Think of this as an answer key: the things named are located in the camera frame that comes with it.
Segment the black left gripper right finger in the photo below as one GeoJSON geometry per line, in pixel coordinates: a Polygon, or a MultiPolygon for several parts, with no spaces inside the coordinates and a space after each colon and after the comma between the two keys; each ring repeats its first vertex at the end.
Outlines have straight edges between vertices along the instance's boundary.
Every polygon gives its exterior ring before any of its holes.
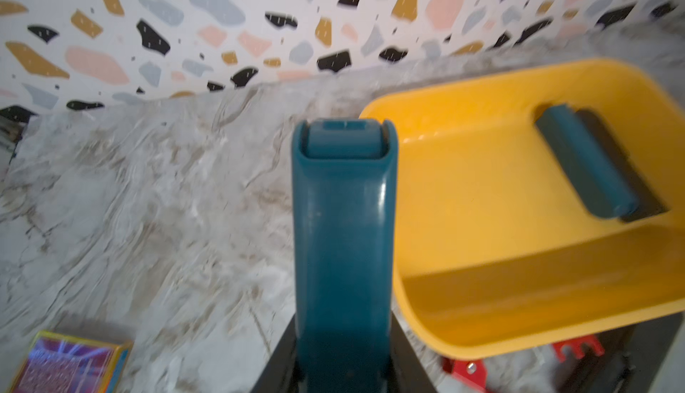
{"type": "Polygon", "coordinates": [[[392,314],[390,340],[389,391],[435,393],[433,382],[428,377],[395,314],[392,314]]]}

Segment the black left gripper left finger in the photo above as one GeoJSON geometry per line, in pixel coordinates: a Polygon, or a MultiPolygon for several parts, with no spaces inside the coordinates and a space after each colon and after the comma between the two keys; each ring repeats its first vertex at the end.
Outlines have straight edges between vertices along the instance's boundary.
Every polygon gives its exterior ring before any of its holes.
{"type": "Polygon", "coordinates": [[[251,393],[296,393],[298,391],[296,345],[295,316],[293,316],[251,393]]]}

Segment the teal pruning pliers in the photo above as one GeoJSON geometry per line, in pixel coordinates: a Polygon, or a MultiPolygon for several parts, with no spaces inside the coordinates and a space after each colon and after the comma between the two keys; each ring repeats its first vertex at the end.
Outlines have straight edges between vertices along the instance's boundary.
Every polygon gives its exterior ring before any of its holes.
{"type": "Polygon", "coordinates": [[[638,209],[637,194],[578,112],[565,104],[550,106],[538,115],[535,127],[592,216],[616,219],[638,209]]]}
{"type": "Polygon", "coordinates": [[[301,122],[291,149],[305,392],[383,392],[391,362],[399,143],[390,121],[301,122]]]}

